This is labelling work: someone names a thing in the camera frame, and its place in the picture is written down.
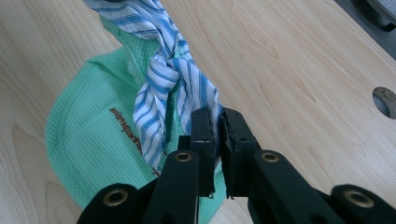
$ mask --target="mint green towel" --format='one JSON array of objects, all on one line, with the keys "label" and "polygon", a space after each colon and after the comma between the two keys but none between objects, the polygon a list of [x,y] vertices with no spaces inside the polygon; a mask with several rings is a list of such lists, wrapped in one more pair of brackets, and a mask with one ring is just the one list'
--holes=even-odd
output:
[{"label": "mint green towel", "polygon": [[[81,208],[108,185],[124,183],[139,189],[157,177],[140,154],[132,114],[149,57],[159,44],[101,20],[123,47],[84,64],[55,102],[46,128],[50,163]],[[167,102],[165,154],[177,149],[183,134],[175,107],[177,91],[175,87]],[[200,200],[200,223],[209,222],[225,198],[220,166],[215,186],[214,199]]]}]

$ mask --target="wood grain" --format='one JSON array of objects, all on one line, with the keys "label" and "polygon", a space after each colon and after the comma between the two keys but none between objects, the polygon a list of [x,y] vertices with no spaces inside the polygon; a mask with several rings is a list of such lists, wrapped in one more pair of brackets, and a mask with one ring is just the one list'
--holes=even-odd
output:
[{"label": "wood grain", "polygon": [[[220,99],[315,188],[350,183],[396,207],[396,121],[372,99],[396,62],[332,0],[162,0]],[[0,4],[0,223],[75,223],[47,159],[53,102],[91,56],[120,44],[80,0]],[[246,200],[213,223],[249,223]]]}]

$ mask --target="light wood surface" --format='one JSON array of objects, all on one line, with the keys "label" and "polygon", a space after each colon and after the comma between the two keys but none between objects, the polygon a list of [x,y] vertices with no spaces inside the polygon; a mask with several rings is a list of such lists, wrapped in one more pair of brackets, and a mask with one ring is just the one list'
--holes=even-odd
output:
[{"label": "light wood surface", "polygon": [[[333,0],[162,2],[263,148],[326,193],[350,183],[396,207],[396,120],[372,99],[375,87],[396,91],[396,62]],[[0,223],[77,221],[50,168],[46,119],[84,62],[119,46],[80,0],[2,1]],[[212,222],[251,222],[246,200]]]}]

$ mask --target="screw hole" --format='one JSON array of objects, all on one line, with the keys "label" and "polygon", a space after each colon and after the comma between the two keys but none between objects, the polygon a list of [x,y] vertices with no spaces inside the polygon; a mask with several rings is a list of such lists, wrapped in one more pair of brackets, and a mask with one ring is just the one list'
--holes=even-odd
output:
[{"label": "screw hole", "polygon": [[344,196],[348,201],[359,207],[371,208],[374,206],[374,201],[371,198],[354,189],[344,191]]},{"label": "screw hole", "polygon": [[189,161],[191,160],[191,154],[186,152],[180,152],[176,155],[177,161]]},{"label": "screw hole", "polygon": [[373,101],[383,115],[396,119],[396,94],[393,91],[385,87],[377,87],[373,90]]},{"label": "screw hole", "polygon": [[103,202],[105,205],[113,207],[124,203],[127,198],[128,192],[125,189],[113,189],[105,195]]},{"label": "screw hole", "polygon": [[269,153],[269,152],[262,153],[262,159],[264,161],[269,161],[269,162],[277,162],[277,161],[279,161],[279,157],[277,155],[275,155],[273,153]]}]

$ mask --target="brown stitching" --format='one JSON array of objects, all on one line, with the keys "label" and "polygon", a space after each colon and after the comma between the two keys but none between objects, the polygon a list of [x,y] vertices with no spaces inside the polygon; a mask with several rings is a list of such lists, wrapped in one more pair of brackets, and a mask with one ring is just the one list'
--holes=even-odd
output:
[{"label": "brown stitching", "polygon": [[[136,146],[137,150],[140,152],[140,155],[143,156],[143,152],[142,152],[142,146],[140,145],[140,140],[138,137],[136,137],[132,131],[131,131],[131,127],[129,127],[129,125],[127,125],[125,118],[122,116],[121,112],[118,111],[116,108],[110,108],[111,113],[114,114],[114,116],[116,117],[116,119],[119,121],[121,127],[122,127],[122,132],[125,132],[126,135],[128,135],[128,137],[132,140],[132,142],[134,143],[134,145]],[[160,173],[158,173],[158,171],[156,171],[154,168],[152,168],[152,173],[156,176],[160,176]]]}]

